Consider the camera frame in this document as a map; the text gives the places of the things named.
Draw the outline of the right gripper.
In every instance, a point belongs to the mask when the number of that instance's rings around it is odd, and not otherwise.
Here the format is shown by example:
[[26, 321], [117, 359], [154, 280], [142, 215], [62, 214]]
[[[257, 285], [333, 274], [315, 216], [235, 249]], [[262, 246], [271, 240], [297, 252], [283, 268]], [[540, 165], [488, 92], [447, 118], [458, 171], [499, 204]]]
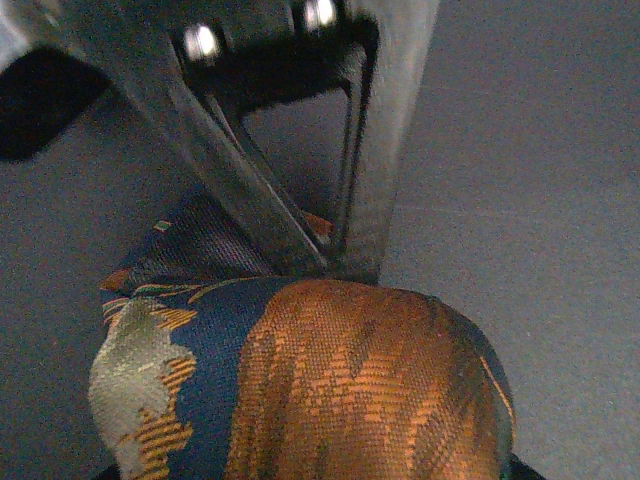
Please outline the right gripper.
[[[236, 115], [349, 85], [330, 275], [375, 283], [438, 6], [347, 1], [348, 43], [284, 38], [235, 52], [241, 36], [274, 32], [285, 4], [242, 26], [253, 6], [241, 1], [47, 1], [46, 19], [1, 22], [1, 159], [33, 157], [112, 84], [269, 261], [304, 274], [327, 261]], [[214, 90], [239, 106], [209, 99]]]

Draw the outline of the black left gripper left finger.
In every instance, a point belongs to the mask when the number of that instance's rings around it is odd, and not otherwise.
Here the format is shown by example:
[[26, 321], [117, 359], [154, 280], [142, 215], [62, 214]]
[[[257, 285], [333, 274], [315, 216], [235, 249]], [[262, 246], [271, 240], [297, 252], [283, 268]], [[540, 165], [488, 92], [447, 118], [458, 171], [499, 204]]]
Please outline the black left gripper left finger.
[[99, 474], [95, 475], [92, 480], [120, 480], [120, 472], [116, 464], [112, 464]]

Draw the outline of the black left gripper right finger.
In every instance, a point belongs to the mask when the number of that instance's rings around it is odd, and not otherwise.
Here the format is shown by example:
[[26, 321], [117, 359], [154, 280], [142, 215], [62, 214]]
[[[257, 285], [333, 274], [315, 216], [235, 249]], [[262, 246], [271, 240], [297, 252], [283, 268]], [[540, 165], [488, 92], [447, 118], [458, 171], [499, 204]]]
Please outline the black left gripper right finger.
[[515, 453], [509, 457], [508, 463], [501, 470], [500, 480], [545, 480], [535, 469], [524, 463]]

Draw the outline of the brown green patterned tie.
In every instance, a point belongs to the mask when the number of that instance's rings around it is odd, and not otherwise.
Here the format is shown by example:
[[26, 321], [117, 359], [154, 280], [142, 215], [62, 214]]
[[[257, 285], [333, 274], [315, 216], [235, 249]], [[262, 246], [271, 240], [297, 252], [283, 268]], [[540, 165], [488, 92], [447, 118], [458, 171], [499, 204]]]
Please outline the brown green patterned tie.
[[89, 402], [123, 479], [511, 479], [515, 412], [436, 297], [280, 276], [204, 190], [102, 285]]

